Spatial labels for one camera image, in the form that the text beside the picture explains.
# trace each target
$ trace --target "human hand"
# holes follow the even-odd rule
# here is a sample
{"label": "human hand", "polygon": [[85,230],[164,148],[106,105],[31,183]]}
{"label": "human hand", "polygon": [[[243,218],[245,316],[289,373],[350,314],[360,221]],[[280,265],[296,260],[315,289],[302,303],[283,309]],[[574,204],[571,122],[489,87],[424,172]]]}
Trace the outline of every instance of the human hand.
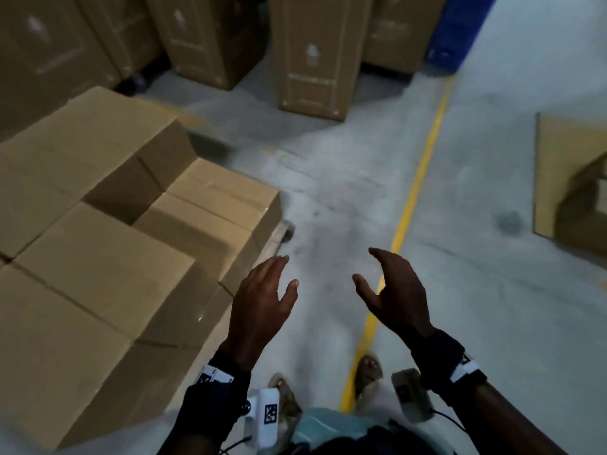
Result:
{"label": "human hand", "polygon": [[429,337],[436,330],[430,323],[426,290],[411,264],[400,255],[374,247],[369,253],[382,267],[385,287],[377,295],[365,278],[355,274],[356,293],[383,325],[412,348],[419,337]]}
{"label": "human hand", "polygon": [[289,257],[271,257],[240,283],[232,301],[227,339],[219,347],[229,352],[244,371],[251,371],[263,348],[278,333],[297,300],[299,281],[289,282],[282,299],[278,284]]}

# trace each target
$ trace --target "dark spot on floor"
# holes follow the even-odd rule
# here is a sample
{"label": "dark spot on floor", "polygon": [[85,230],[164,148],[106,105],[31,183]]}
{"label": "dark spot on floor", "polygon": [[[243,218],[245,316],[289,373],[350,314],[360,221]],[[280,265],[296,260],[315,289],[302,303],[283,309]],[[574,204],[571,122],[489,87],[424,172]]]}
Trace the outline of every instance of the dark spot on floor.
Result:
{"label": "dark spot on floor", "polygon": [[494,219],[495,227],[504,236],[517,237],[523,232],[523,219],[514,210],[494,214]]}

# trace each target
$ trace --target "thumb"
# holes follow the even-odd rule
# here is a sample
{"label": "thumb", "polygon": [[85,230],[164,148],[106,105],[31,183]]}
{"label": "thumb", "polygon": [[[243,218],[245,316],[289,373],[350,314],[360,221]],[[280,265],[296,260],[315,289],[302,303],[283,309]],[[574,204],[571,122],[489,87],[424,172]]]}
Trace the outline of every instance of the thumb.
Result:
{"label": "thumb", "polygon": [[280,299],[280,306],[286,312],[291,313],[293,305],[297,301],[297,288],[299,287],[299,281],[293,279],[293,281],[289,282],[289,285],[286,287],[285,294]]}
{"label": "thumb", "polygon": [[352,280],[356,286],[356,293],[365,302],[369,311],[377,311],[381,307],[381,299],[371,290],[367,280],[360,275],[353,275]]}

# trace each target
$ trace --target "white device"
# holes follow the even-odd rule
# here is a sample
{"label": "white device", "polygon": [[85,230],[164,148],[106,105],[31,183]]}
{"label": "white device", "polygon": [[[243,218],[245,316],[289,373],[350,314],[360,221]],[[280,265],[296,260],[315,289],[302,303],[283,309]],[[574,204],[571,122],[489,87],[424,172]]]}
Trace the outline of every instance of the white device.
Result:
{"label": "white device", "polygon": [[278,410],[280,393],[276,388],[249,390],[251,408],[245,415],[245,444],[256,450],[270,448],[278,441]]}

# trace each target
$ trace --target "brown shoe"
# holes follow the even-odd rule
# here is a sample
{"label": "brown shoe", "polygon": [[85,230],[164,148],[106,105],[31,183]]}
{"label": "brown shoe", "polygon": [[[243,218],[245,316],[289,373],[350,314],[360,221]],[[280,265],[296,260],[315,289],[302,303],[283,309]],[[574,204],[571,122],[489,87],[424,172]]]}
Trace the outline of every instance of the brown shoe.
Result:
{"label": "brown shoe", "polygon": [[268,383],[268,388],[277,388],[280,393],[280,407],[278,412],[279,421],[293,419],[298,420],[302,414],[301,407],[295,400],[295,395],[286,384],[285,378],[281,374],[275,374]]}
{"label": "brown shoe", "polygon": [[354,396],[360,398],[362,391],[373,382],[383,378],[379,359],[374,354],[365,354],[360,358],[354,376]]}

